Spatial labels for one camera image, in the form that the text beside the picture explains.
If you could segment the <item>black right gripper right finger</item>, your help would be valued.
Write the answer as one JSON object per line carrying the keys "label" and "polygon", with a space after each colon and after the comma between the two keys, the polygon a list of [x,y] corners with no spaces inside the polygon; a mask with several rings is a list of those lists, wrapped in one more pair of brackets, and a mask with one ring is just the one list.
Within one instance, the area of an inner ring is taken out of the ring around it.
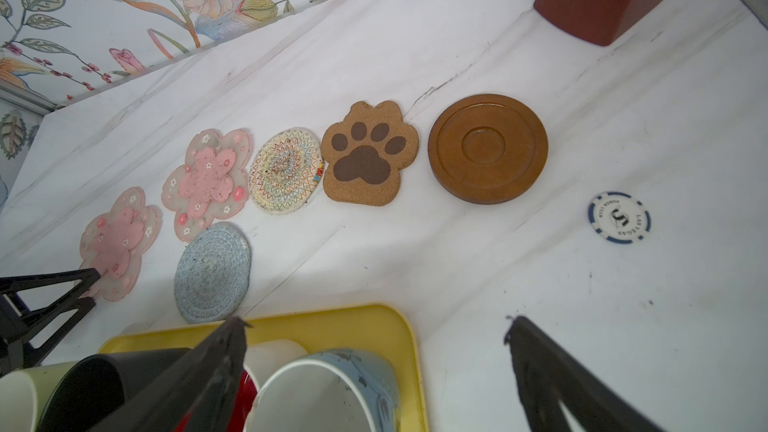
{"label": "black right gripper right finger", "polygon": [[569,431],[569,411],[586,431],[658,431],[525,316],[511,319],[508,346],[529,429]]}

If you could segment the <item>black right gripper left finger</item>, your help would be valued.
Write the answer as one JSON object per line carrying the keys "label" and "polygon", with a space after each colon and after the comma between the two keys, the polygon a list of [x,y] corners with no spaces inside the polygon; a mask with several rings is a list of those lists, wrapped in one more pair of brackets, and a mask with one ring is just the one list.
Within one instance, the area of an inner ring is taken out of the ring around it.
{"label": "black right gripper left finger", "polygon": [[173,431],[186,420],[187,431],[225,431],[234,411],[244,355],[246,329],[230,317],[150,385],[93,431]]}

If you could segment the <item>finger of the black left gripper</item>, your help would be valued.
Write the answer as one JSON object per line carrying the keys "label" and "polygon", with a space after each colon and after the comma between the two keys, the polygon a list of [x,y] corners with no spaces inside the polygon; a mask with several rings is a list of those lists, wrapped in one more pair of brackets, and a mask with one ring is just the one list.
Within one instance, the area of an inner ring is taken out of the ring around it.
{"label": "finger of the black left gripper", "polygon": [[[101,278],[94,268],[10,276],[1,279],[1,373],[31,368],[44,359],[95,307],[87,292]],[[20,296],[23,291],[69,283],[71,288],[50,303],[32,309]],[[70,317],[39,346],[32,340],[59,316]]]}

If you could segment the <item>multicolour woven round coaster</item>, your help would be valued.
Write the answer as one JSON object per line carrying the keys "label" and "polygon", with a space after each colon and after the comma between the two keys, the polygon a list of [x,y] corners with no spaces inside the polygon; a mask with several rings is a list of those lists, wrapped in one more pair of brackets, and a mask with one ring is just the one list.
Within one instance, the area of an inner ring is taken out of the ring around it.
{"label": "multicolour woven round coaster", "polygon": [[251,164],[251,199],[272,215],[295,212],[320,184],[324,168],[320,141],[312,132],[304,128],[282,131],[261,147]]}

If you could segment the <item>brown paw print coaster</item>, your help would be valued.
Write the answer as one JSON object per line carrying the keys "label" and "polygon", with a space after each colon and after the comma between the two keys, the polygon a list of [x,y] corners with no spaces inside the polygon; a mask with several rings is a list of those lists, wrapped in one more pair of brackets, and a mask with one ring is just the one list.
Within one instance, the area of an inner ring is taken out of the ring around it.
{"label": "brown paw print coaster", "polygon": [[414,162],[418,148],[418,131],[404,121],[396,102],[356,102],[324,133],[324,191],[337,202],[387,205],[399,192],[401,171]]}

